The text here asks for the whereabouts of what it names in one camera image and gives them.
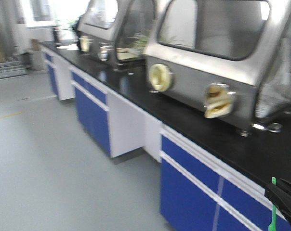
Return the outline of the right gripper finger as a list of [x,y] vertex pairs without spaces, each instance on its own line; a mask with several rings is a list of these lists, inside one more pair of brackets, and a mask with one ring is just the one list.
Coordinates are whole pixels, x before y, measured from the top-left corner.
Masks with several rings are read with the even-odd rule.
[[276,206],[291,226],[291,181],[276,180],[265,187],[265,197]]

